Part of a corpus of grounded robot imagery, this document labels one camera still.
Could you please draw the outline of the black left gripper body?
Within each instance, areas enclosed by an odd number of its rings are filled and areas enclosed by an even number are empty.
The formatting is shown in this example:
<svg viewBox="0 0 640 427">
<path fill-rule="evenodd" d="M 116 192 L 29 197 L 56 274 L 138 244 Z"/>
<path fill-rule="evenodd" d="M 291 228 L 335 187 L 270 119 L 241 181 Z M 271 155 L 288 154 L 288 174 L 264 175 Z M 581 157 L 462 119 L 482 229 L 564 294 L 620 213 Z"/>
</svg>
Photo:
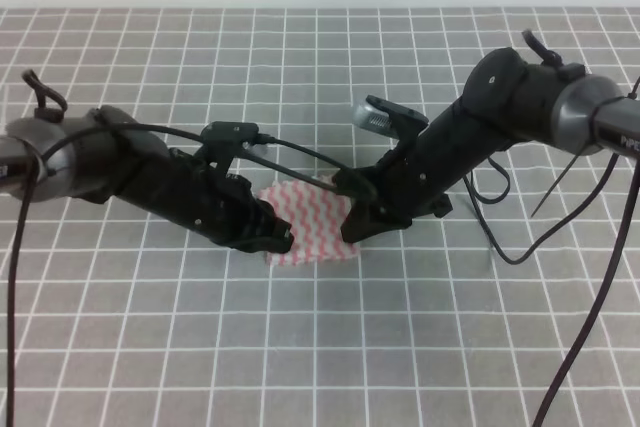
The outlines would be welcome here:
<svg viewBox="0 0 640 427">
<path fill-rule="evenodd" d="M 245 188 L 221 190 L 213 168 L 178 149 L 144 156 L 124 184 L 124 201 L 225 247 L 263 247 L 264 215 Z"/>
</svg>

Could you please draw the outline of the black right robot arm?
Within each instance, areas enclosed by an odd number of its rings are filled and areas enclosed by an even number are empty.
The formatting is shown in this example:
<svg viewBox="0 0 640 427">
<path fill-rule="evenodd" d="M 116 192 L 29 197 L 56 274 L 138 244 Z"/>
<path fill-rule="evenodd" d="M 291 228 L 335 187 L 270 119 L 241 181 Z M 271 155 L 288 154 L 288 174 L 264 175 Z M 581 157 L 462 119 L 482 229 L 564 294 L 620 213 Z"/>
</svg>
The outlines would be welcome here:
<svg viewBox="0 0 640 427">
<path fill-rule="evenodd" d="M 511 47 L 491 51 L 434 120 L 373 95 L 355 108 L 357 127 L 398 142 L 376 164 L 359 169 L 377 195 L 352 204 L 341 226 L 344 242 L 446 215 L 447 190 L 518 143 L 535 141 L 575 156 L 602 149 L 639 156 L 638 101 L 584 65 L 564 63 L 531 31 L 523 37 L 540 63 L 526 62 Z"/>
</svg>

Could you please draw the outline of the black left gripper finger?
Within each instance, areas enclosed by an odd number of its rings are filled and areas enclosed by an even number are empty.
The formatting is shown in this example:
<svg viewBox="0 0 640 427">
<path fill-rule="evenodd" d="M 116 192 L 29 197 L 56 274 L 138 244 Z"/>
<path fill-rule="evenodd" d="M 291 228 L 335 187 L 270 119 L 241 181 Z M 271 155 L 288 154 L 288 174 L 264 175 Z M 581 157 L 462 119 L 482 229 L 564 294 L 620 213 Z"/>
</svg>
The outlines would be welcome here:
<svg viewBox="0 0 640 427">
<path fill-rule="evenodd" d="M 285 254 L 293 241 L 291 224 L 279 218 L 271 204 L 255 199 L 248 223 L 234 241 L 234 248 L 245 253 Z"/>
</svg>

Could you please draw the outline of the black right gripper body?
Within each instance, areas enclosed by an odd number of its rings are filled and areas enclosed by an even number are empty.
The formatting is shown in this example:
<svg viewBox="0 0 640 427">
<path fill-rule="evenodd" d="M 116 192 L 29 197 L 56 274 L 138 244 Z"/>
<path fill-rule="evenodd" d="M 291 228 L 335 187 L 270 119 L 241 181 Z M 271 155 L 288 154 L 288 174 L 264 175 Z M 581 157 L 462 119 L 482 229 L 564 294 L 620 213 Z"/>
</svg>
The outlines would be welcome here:
<svg viewBox="0 0 640 427">
<path fill-rule="evenodd" d="M 416 218 L 442 218 L 452 210 L 446 191 L 453 185 L 453 144 L 430 136 L 398 144 L 371 167 L 370 180 L 383 224 L 409 227 Z"/>
</svg>

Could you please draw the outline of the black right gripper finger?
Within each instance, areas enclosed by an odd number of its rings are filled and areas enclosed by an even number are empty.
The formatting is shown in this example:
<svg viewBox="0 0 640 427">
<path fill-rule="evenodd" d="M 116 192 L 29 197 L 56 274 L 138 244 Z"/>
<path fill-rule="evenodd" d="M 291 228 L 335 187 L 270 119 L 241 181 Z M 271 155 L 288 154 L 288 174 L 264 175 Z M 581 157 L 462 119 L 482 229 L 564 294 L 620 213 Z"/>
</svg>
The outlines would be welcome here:
<svg viewBox="0 0 640 427">
<path fill-rule="evenodd" d="M 346 243 L 358 243 L 400 228 L 400 215 L 383 204 L 354 201 L 340 231 Z"/>
<path fill-rule="evenodd" d="M 377 169 L 341 169 L 332 177 L 338 193 L 355 200 L 380 200 L 383 192 Z"/>
</svg>

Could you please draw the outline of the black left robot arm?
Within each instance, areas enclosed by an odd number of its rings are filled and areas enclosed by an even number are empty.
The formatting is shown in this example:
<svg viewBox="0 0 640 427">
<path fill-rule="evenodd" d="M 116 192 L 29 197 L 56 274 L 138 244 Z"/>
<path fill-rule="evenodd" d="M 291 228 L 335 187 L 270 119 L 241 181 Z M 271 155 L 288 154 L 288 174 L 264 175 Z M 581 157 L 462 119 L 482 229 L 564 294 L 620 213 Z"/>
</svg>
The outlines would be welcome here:
<svg viewBox="0 0 640 427">
<path fill-rule="evenodd" d="M 286 253 L 294 236 L 250 181 L 230 173 L 256 125 L 214 122 L 201 134 L 137 122 L 103 105 L 69 117 L 66 99 L 28 69 L 37 106 L 1 137 L 1 189 L 16 198 L 35 178 L 35 202 L 121 199 L 208 241 L 242 252 Z"/>
</svg>

